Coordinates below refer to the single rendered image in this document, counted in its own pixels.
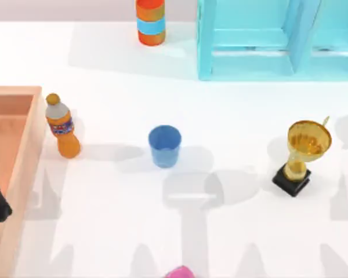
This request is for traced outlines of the salmon-coloured shallow box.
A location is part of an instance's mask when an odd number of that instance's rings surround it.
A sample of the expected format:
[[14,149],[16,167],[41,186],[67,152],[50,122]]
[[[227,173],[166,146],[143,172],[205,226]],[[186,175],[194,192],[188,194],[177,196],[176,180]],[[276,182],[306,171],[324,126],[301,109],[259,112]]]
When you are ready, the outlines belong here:
[[0,189],[12,215],[0,223],[0,278],[10,278],[46,130],[39,86],[0,86]]

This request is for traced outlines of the orange can with blue band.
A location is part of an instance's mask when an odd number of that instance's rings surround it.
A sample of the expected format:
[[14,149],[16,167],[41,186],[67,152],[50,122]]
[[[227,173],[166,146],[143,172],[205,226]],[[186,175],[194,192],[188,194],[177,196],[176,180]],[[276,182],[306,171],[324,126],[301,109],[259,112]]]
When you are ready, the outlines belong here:
[[137,34],[139,41],[147,46],[164,42],[165,0],[136,0]]

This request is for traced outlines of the blue cup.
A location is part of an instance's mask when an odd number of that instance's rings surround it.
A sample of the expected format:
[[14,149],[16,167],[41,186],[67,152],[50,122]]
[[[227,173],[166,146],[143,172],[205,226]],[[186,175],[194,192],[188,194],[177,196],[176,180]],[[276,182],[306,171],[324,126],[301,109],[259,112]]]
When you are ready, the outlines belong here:
[[179,156],[182,135],[171,125],[153,128],[148,135],[153,162],[160,168],[173,167]]

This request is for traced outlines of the orange bottle with grey neck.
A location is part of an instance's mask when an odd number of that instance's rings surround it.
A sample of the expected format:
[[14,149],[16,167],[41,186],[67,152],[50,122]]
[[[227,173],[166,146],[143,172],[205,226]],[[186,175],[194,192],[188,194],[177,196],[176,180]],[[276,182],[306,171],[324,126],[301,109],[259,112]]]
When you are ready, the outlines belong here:
[[56,93],[48,94],[46,102],[45,116],[52,134],[57,138],[58,151],[62,157],[72,159],[80,153],[81,145],[74,134],[70,109]]

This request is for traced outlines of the pink object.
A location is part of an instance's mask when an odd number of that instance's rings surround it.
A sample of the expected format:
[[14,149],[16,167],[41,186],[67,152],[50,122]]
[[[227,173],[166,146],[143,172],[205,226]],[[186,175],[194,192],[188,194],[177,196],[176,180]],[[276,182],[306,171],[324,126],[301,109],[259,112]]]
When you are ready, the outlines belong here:
[[195,276],[188,267],[182,265],[168,272],[164,278],[195,278]]

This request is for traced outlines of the gold trophy with black base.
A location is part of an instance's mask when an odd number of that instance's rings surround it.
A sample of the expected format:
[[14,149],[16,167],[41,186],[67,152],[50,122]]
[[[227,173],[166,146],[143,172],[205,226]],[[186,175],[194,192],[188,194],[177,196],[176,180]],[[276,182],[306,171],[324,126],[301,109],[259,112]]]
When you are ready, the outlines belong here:
[[277,171],[272,182],[295,197],[309,183],[311,171],[306,163],[321,158],[331,147],[332,137],[326,125],[327,116],[322,123],[300,120],[288,129],[287,162]]

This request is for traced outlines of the light blue rack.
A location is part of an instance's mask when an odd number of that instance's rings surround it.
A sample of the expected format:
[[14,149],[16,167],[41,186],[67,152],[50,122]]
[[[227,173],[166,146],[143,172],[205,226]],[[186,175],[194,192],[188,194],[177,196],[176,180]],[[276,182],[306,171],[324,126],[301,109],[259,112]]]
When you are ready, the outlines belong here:
[[202,80],[348,81],[348,0],[197,0]]

